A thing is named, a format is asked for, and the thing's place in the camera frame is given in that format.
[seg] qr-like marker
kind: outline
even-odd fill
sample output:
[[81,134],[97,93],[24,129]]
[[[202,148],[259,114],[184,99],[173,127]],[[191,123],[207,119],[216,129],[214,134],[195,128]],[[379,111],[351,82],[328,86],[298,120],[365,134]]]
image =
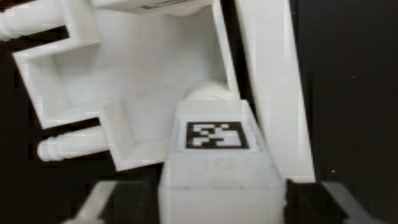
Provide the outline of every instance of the qr-like marker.
[[248,149],[239,122],[188,122],[188,149]]

